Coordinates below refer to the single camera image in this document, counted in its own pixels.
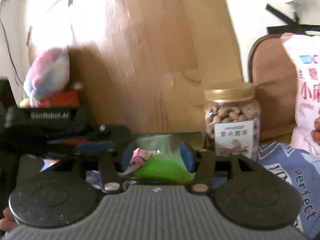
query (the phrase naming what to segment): stuffed toy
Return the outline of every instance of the stuffed toy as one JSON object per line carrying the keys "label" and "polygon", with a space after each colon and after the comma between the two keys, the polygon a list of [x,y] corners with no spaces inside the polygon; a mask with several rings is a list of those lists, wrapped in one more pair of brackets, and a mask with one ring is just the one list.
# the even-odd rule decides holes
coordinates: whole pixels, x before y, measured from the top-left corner
{"label": "stuffed toy", "polygon": [[64,90],[69,81],[69,56],[66,49],[52,48],[35,59],[23,88],[30,105],[47,99]]}

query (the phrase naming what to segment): blue cloth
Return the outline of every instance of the blue cloth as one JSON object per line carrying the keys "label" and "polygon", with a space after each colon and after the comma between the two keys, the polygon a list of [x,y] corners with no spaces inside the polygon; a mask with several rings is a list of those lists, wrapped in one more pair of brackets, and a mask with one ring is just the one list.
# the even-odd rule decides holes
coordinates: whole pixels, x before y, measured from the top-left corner
{"label": "blue cloth", "polygon": [[294,226],[314,238],[320,232],[320,159],[277,142],[259,147],[257,153],[260,165],[299,191],[303,206]]}

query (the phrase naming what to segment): wooden surface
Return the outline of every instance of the wooden surface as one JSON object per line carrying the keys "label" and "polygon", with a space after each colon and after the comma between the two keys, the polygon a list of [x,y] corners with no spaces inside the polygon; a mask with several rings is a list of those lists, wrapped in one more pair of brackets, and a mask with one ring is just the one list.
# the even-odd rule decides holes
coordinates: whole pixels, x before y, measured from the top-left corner
{"label": "wooden surface", "polygon": [[30,62],[69,46],[71,80],[99,123],[202,131],[203,89],[242,76],[225,0],[57,0],[44,18]]}

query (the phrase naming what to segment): metal screw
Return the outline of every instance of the metal screw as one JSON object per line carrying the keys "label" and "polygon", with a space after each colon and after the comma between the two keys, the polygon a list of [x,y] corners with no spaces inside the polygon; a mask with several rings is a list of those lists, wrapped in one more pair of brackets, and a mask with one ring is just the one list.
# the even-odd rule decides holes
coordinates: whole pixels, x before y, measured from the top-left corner
{"label": "metal screw", "polygon": [[104,124],[99,127],[99,130],[100,130],[101,132],[103,132],[105,129],[106,129],[106,126],[105,126]]}
{"label": "metal screw", "polygon": [[120,184],[117,182],[108,182],[104,185],[104,189],[108,191],[115,191],[120,189]]}
{"label": "metal screw", "polygon": [[194,184],[192,186],[193,191],[195,192],[206,192],[208,190],[208,186],[202,183]]}

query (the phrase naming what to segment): human hand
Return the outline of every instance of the human hand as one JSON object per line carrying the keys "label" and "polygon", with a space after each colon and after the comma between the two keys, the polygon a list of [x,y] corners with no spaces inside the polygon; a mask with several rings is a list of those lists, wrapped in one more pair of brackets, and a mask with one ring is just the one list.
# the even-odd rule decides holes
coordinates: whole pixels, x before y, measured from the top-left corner
{"label": "human hand", "polygon": [[0,220],[0,229],[9,232],[14,229],[18,223],[14,220],[10,208],[5,208],[3,211],[4,218]]}

